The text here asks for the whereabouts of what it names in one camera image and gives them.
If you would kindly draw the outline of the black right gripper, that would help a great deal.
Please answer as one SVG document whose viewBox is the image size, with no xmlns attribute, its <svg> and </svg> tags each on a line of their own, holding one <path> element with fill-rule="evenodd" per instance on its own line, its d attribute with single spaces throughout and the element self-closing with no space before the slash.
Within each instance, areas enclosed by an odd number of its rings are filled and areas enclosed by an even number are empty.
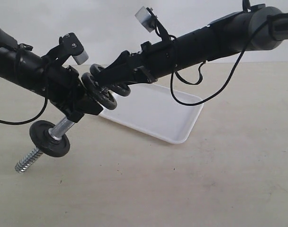
<svg viewBox="0 0 288 227">
<path fill-rule="evenodd" d="M 160 41 L 152 44 L 147 41 L 141 44 L 138 52 L 127 50 L 98 73 L 99 84 L 152 84 L 159 78 L 171 75 L 182 69 L 180 62 L 180 45 L 171 35 L 172 43 Z"/>
</svg>

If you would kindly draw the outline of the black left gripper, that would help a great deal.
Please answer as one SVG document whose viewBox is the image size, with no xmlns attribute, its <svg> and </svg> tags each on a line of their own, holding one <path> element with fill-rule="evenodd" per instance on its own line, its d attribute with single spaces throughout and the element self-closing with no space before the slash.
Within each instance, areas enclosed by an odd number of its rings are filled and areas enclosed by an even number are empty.
<svg viewBox="0 0 288 227">
<path fill-rule="evenodd" d="M 79 72 L 71 65 L 56 67 L 49 63 L 40 66 L 40 92 L 44 98 L 42 110 L 50 102 L 69 121 L 78 123 L 86 114 L 97 116 L 103 107 L 87 96 L 79 79 Z"/>
</svg>

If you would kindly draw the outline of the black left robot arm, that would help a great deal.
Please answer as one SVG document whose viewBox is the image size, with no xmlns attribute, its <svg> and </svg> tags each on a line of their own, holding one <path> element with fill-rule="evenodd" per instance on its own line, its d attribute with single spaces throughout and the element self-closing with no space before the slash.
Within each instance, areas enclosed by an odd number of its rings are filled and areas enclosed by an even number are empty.
<svg viewBox="0 0 288 227">
<path fill-rule="evenodd" d="M 32 49 L 0 28 L 0 78 L 43 97 L 72 122 L 102 112 L 103 107 L 89 96 L 78 71 L 63 66 L 69 57 L 78 65 L 88 59 L 75 33 L 59 37 L 59 44 L 43 56 Z"/>
</svg>

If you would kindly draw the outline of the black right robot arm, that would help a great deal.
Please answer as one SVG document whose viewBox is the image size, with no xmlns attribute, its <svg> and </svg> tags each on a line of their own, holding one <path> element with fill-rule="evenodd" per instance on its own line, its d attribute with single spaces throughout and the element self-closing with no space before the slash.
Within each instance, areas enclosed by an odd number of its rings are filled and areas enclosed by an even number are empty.
<svg viewBox="0 0 288 227">
<path fill-rule="evenodd" d="M 207 26 L 157 43 L 141 44 L 139 52 L 122 52 L 96 75 L 102 86 L 154 83 L 173 70 L 214 61 L 241 51 L 270 51 L 288 40 L 288 13 L 276 7 L 255 5 L 217 19 Z"/>
</svg>

